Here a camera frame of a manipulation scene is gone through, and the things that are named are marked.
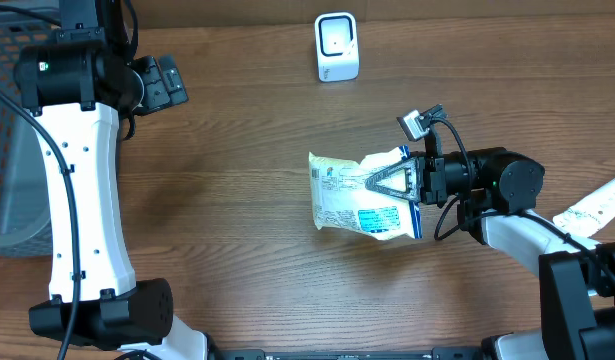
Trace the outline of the cream wet wipes pack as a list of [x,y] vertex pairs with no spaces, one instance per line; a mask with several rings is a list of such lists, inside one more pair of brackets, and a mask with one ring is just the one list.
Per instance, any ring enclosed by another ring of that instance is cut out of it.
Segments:
[[309,155],[310,188],[314,224],[341,228],[390,240],[406,235],[420,239],[421,212],[416,202],[372,192],[365,180],[373,173],[405,160],[409,148],[365,156],[361,162]]

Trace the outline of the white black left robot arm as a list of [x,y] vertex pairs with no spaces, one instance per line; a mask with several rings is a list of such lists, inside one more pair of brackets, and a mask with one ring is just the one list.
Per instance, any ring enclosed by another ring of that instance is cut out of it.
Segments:
[[53,263],[31,330],[63,348],[122,359],[214,357],[209,338],[174,312],[169,283],[138,280],[127,253],[117,184],[123,125],[186,101],[171,57],[138,57],[127,1],[63,1],[59,26],[23,48],[14,69],[19,114],[43,150]]

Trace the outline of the white tube gold cap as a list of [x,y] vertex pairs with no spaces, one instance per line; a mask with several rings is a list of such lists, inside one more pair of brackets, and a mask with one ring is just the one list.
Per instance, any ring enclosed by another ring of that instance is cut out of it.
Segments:
[[553,217],[556,226],[590,238],[615,218],[615,178]]

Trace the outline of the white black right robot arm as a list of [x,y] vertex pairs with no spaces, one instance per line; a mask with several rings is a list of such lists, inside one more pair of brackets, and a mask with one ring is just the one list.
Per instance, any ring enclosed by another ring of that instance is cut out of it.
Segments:
[[573,235],[534,213],[545,170],[504,148],[417,154],[365,181],[425,205],[456,204],[458,229],[533,272],[541,325],[486,338],[479,359],[615,359],[615,243]]

